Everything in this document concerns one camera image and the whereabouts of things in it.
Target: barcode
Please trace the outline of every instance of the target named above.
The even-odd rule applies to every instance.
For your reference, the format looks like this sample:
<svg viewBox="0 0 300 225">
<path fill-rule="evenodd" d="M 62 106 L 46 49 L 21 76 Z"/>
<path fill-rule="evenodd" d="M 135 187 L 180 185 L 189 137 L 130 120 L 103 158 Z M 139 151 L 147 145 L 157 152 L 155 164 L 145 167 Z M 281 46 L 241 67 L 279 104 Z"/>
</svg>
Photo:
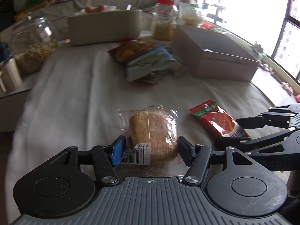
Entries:
<svg viewBox="0 0 300 225">
<path fill-rule="evenodd" d="M 120 163 L 150 165 L 150 145 L 138 144 L 133 150 L 126 150 Z"/>
<path fill-rule="evenodd" d="M 145 164 L 145 148 L 140 147 L 128 153 L 127 156 L 123 157 L 121 162 L 132 163 L 132 164 Z"/>
</svg>

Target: glass canister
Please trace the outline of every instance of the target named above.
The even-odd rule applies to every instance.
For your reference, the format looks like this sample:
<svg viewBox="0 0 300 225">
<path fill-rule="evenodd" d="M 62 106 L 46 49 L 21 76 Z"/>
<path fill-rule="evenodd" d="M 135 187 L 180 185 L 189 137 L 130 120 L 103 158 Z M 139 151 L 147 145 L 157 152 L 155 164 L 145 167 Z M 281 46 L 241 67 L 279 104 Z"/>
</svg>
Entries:
<svg viewBox="0 0 300 225">
<path fill-rule="evenodd" d="M 154 7 L 151 35 L 156 40 L 170 41 L 176 28 L 178 9 L 172 0 L 157 0 Z"/>
<path fill-rule="evenodd" d="M 204 11 L 197 4 L 190 4 L 182 19 L 185 21 L 185 25 L 198 27 L 204 21 Z"/>
<path fill-rule="evenodd" d="M 12 32 L 11 50 L 22 73 L 35 73 L 57 48 L 55 28 L 46 17 L 28 13 Z"/>
</svg>

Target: cardboard box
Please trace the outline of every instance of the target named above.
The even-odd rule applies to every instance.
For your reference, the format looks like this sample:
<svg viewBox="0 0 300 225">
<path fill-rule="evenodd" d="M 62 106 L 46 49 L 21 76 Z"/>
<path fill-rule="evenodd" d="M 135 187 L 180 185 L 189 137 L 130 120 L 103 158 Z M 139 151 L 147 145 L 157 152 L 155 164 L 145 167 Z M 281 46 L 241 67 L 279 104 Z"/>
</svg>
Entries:
<svg viewBox="0 0 300 225">
<path fill-rule="evenodd" d="M 173 48 L 196 78 L 250 82 L 259 66 L 227 35 L 211 30 L 178 25 Z"/>
</svg>

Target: white mug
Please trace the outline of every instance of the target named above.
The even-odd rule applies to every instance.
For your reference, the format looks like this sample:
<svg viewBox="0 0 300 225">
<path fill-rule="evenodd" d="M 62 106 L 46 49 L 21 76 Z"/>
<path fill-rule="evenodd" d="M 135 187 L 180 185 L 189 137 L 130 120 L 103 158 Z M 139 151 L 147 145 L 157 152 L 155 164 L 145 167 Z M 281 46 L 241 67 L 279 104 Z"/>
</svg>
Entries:
<svg viewBox="0 0 300 225">
<path fill-rule="evenodd" d="M 14 91 L 22 84 L 16 61 L 8 58 L 0 63 L 0 92 Z"/>
</svg>

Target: snack bag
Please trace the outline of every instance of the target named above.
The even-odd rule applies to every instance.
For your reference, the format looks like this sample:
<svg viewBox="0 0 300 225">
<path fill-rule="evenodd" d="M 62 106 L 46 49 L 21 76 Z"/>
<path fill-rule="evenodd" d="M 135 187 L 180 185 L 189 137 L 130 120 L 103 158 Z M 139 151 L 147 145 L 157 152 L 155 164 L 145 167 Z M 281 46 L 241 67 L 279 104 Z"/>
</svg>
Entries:
<svg viewBox="0 0 300 225">
<path fill-rule="evenodd" d="M 151 50 L 156 44 L 153 42 L 131 40 L 108 52 L 117 62 L 125 64 Z"/>
<path fill-rule="evenodd" d="M 212 100 L 189 109 L 189 112 L 215 137 L 249 137 L 246 131 Z"/>
<path fill-rule="evenodd" d="M 126 64 L 126 78 L 128 82 L 138 80 L 152 72 L 175 70 L 180 63 L 160 44 L 147 51 L 140 57 Z"/>
</svg>

